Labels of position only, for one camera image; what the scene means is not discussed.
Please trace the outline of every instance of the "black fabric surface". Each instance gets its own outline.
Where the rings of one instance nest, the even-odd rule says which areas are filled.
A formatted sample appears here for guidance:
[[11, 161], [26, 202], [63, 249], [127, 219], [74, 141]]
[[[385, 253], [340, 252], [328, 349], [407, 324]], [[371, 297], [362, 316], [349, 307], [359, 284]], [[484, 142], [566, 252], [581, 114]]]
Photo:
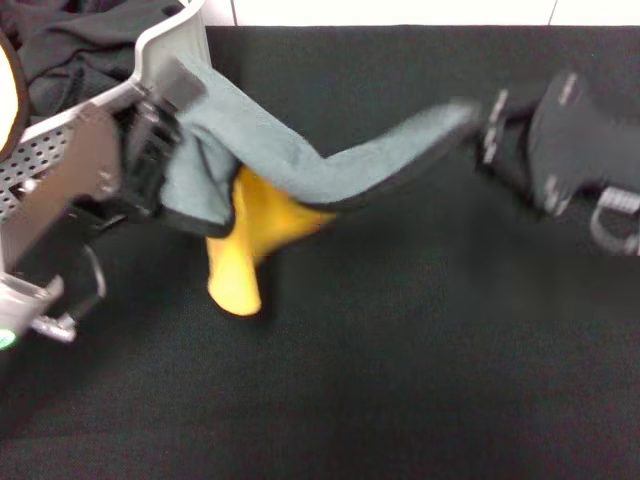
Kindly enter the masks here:
[[0, 0], [0, 22], [24, 66], [32, 121], [124, 82], [142, 32], [180, 11], [177, 0]]
[[[635, 29], [210, 29], [215, 65], [331, 154], [451, 96], [567, 64], [640, 111]], [[111, 292], [0, 393], [3, 478], [635, 479], [640, 270], [585, 212], [537, 221], [459, 152], [261, 269], [261, 318], [206, 293], [204, 242], [103, 239]]]

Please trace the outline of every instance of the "white wall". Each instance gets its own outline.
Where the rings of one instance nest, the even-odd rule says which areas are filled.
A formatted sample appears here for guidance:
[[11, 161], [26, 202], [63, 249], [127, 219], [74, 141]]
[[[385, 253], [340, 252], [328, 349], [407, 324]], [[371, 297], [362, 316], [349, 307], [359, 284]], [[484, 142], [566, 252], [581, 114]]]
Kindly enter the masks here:
[[207, 24], [232, 6], [238, 25], [640, 25], [640, 0], [207, 0]]

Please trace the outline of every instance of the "gray cloth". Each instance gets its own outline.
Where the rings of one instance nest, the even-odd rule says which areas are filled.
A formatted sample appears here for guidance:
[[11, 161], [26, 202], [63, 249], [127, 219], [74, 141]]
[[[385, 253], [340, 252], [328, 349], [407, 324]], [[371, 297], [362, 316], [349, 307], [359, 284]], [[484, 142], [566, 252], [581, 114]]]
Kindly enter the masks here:
[[207, 93], [179, 115], [184, 141], [169, 165], [163, 205], [213, 224], [232, 219], [238, 162], [294, 199], [319, 207], [394, 183], [412, 164], [429, 167], [478, 124], [480, 108], [455, 101], [422, 111], [384, 135], [329, 158], [210, 66], [183, 59]]

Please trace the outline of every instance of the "perforated metal plate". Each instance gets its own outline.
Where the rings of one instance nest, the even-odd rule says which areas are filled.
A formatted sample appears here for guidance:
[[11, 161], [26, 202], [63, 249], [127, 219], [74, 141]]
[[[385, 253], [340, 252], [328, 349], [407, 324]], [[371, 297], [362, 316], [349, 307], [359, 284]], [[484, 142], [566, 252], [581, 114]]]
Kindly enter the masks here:
[[61, 126], [20, 143], [11, 156], [0, 163], [0, 222], [19, 205], [17, 188], [62, 159], [73, 127]]

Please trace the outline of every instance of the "black clamp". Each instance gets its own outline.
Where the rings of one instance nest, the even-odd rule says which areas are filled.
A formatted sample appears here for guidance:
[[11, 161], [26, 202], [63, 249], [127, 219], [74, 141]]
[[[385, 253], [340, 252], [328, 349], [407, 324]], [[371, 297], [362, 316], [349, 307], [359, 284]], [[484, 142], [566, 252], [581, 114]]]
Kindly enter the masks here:
[[123, 182], [118, 194], [120, 200], [133, 207], [134, 214], [149, 217], [158, 211], [167, 165], [180, 140], [173, 113], [150, 99], [138, 104], [124, 148]]

